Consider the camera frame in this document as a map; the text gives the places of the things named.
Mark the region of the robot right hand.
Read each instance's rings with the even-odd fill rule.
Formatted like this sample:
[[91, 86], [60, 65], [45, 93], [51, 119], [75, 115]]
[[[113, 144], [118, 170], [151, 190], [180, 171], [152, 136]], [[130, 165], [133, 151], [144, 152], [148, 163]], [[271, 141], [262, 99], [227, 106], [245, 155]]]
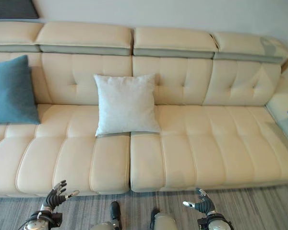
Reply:
[[201, 199], [201, 202], [199, 203], [193, 203], [190, 201], [183, 201], [183, 205], [186, 207], [193, 208], [206, 216], [212, 215], [216, 213], [216, 208], [213, 203], [213, 201], [210, 199], [208, 194], [201, 188], [196, 188], [195, 189], [198, 197]]

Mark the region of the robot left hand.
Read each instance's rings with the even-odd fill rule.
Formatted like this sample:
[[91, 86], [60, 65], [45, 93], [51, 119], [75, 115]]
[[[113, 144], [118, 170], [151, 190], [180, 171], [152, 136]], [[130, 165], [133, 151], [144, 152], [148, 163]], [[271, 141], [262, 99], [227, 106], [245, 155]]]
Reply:
[[74, 190], [70, 194], [63, 195], [62, 193], [66, 191], [65, 186], [67, 185], [66, 180], [60, 181], [57, 183], [51, 191], [48, 193], [46, 198], [43, 201], [43, 204], [41, 206], [42, 211], [50, 211], [52, 212], [56, 207], [61, 205], [66, 200], [77, 196], [80, 191]]

